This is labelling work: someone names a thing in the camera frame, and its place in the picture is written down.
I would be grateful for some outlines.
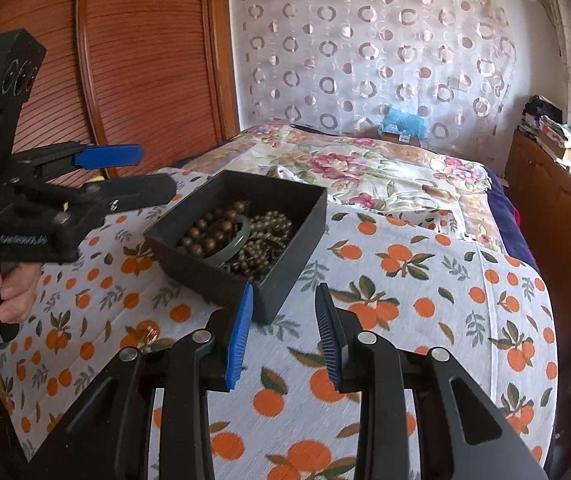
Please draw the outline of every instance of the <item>floral bedspread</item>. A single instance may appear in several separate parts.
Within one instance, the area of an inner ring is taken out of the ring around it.
[[[0,396],[31,458],[92,378],[124,346],[167,346],[205,326],[214,307],[170,280],[143,231],[206,175],[164,170],[177,182],[168,206],[107,218],[81,259],[48,264],[38,304],[0,351]],[[446,210],[437,218],[448,218]],[[447,348],[543,462],[557,395],[555,332],[546,287],[522,262],[444,233],[328,204],[328,227],[270,325],[252,325],[236,390],[210,393],[217,479],[352,478],[360,397],[329,383],[319,349],[314,290],[397,347]],[[150,340],[151,333],[160,337]],[[419,476],[411,396],[406,397],[413,480]],[[158,396],[150,463],[158,468]],[[73,464],[62,464],[74,467]]]
[[[277,122],[250,128],[185,167],[265,174],[275,166],[327,187],[335,202],[383,213],[452,211],[462,234],[502,251],[486,194],[491,182],[476,162],[383,140],[309,134]]]

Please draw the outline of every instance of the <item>silver screw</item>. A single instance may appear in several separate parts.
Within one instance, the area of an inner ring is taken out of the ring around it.
[[[372,332],[360,332],[357,339],[364,345],[373,345],[376,343],[376,334]]]
[[[437,347],[434,350],[432,350],[432,357],[436,361],[444,363],[450,360],[450,352],[448,352],[445,348]]]
[[[139,351],[136,348],[129,346],[119,352],[119,359],[127,363],[129,361],[134,361],[138,354]]]
[[[212,339],[212,334],[207,330],[197,330],[192,334],[192,341],[195,343],[207,343],[210,339]]]
[[[65,224],[70,219],[70,213],[65,213],[61,211],[60,213],[56,213],[54,217],[55,224]]]

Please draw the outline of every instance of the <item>navy blue bed sheet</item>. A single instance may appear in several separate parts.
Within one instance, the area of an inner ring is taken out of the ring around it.
[[[523,238],[521,230],[517,226],[515,207],[510,202],[510,199],[505,196],[503,186],[501,186],[501,181],[497,174],[489,168],[486,168],[486,170],[492,180],[492,189],[488,190],[489,210],[497,222],[499,233],[501,233],[501,238],[503,238],[505,251],[509,256],[527,263],[539,272],[539,267],[536,265],[534,256],[525,238]]]

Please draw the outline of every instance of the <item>wooden cabinet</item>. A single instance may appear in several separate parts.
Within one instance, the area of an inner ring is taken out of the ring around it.
[[[550,293],[563,359],[571,353],[571,175],[535,142],[515,133],[505,177]]]

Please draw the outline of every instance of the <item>human hand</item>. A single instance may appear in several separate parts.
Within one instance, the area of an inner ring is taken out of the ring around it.
[[[19,323],[27,319],[34,306],[34,293],[41,275],[40,264],[20,263],[6,277],[0,273],[0,321]]]

